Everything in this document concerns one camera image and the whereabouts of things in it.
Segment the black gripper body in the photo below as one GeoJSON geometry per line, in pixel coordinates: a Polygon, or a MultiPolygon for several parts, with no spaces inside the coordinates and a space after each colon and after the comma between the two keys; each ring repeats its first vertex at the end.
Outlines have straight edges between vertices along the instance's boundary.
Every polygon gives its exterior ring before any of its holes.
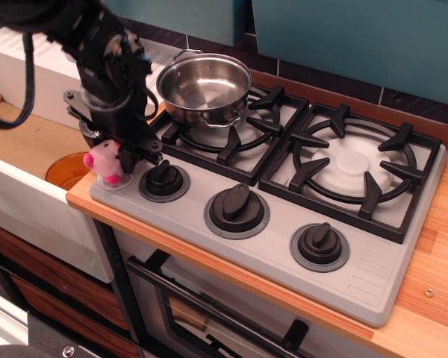
{"type": "Polygon", "coordinates": [[[152,164],[161,160],[162,142],[149,127],[146,119],[134,112],[131,99],[106,104],[85,89],[68,90],[63,94],[68,113],[78,121],[85,119],[88,127],[101,138],[113,139],[121,147],[130,147],[152,164]]]}

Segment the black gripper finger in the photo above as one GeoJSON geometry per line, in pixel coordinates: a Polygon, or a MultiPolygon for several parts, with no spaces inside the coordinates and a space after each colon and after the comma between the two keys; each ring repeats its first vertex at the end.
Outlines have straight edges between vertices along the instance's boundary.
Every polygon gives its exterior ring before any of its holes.
{"type": "Polygon", "coordinates": [[[118,150],[118,158],[125,174],[132,174],[134,167],[142,160],[141,155],[130,147],[121,147],[118,150]]]}
{"type": "Polygon", "coordinates": [[[101,138],[96,134],[96,132],[89,129],[87,120],[80,119],[78,121],[78,129],[90,148],[94,148],[101,142],[101,138]]]}

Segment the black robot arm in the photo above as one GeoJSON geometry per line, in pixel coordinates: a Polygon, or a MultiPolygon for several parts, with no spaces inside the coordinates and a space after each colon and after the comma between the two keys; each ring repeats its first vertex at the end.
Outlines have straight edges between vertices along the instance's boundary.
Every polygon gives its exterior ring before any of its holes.
{"type": "Polygon", "coordinates": [[[13,121],[0,119],[0,129],[14,129],[31,115],[35,97],[32,37],[45,34],[76,62],[81,91],[63,97],[89,146],[116,140],[127,174],[141,160],[159,163],[162,142],[147,123],[156,114],[145,114],[148,102],[157,101],[146,86],[151,61],[139,37],[107,7],[100,1],[0,1],[0,24],[22,34],[25,52],[24,104],[13,121]]]}

